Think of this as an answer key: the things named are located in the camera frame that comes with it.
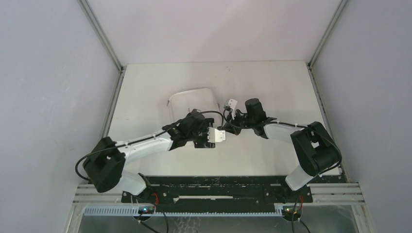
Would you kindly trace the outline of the grey box lid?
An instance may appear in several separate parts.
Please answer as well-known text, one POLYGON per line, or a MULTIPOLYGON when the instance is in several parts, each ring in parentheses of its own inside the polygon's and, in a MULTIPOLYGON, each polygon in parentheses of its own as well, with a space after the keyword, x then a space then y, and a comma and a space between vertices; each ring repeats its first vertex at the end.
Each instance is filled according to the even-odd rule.
POLYGON ((193 109, 199 112, 220 112, 215 96, 209 88, 193 89, 173 94, 168 100, 172 122, 184 118, 193 109))

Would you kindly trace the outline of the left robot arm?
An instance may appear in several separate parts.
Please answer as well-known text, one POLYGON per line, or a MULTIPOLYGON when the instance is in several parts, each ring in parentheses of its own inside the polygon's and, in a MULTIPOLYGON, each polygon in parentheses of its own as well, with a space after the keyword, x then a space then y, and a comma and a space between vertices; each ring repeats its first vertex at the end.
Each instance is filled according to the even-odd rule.
POLYGON ((116 189, 132 194, 140 202, 147 202, 152 196, 149 182, 143 174, 127 171, 127 165, 149 155, 183 147, 188 142, 202 147, 212 146, 207 137, 213 124, 213 118, 193 110, 152 135, 126 141, 104 137, 79 163, 87 180, 99 193, 116 189))

